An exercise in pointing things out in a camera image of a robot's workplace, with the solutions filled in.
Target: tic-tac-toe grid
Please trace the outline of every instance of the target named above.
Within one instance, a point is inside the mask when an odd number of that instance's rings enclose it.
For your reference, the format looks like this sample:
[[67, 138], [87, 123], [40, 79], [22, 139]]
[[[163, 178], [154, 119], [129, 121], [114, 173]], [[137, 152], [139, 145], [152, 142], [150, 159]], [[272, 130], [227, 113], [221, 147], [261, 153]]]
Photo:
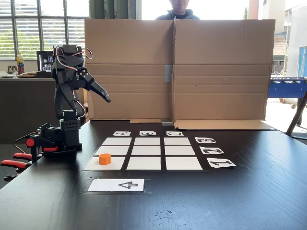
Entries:
[[[202, 170], [198, 157], [204, 153], [199, 146], [193, 149], [192, 141], [182, 136], [107, 138], [84, 170]], [[110, 165], [99, 165], [102, 153], [112, 155]]]

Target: black table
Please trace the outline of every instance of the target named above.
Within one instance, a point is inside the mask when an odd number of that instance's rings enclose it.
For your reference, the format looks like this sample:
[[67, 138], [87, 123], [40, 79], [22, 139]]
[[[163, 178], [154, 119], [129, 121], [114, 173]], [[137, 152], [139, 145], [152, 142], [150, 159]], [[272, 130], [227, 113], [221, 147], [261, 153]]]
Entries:
[[[173, 126], [91, 121], [80, 131], [76, 161], [40, 159], [0, 190], [3, 230], [306, 230], [307, 146], [279, 131], [183, 131], [211, 137], [237, 166], [197, 172], [82, 171], [115, 131], [156, 131]], [[145, 178], [145, 195], [81, 193], [89, 178]], [[170, 219], [154, 226], [148, 216], [172, 209], [188, 223]]]

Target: yellow bottle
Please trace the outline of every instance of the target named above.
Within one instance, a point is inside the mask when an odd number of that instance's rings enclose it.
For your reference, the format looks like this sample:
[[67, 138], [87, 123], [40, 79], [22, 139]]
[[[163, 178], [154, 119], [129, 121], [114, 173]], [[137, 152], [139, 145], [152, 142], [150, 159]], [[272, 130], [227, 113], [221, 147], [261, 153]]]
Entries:
[[17, 55], [18, 75], [24, 73], [24, 57], [21, 52]]

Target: orange game piece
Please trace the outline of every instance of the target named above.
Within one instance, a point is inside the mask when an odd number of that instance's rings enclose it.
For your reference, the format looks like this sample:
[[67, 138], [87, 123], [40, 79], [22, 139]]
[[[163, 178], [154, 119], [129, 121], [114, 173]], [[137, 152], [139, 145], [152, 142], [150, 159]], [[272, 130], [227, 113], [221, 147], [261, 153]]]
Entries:
[[104, 153], [99, 155], [99, 164], [107, 165], [111, 163], [111, 154]]

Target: cardboard wall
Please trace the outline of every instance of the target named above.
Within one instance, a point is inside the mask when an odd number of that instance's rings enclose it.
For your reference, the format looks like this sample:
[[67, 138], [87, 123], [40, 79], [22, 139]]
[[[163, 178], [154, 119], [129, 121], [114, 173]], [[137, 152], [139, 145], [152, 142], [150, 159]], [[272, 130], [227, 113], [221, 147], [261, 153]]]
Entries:
[[274, 20], [176, 21], [177, 120], [263, 120]]
[[89, 117], [264, 119], [274, 27], [274, 20], [85, 20], [94, 53], [87, 67], [111, 97], [89, 93]]
[[90, 92], [91, 119], [170, 119], [171, 84], [165, 65], [173, 64], [173, 22], [85, 20], [87, 68], [111, 97]]

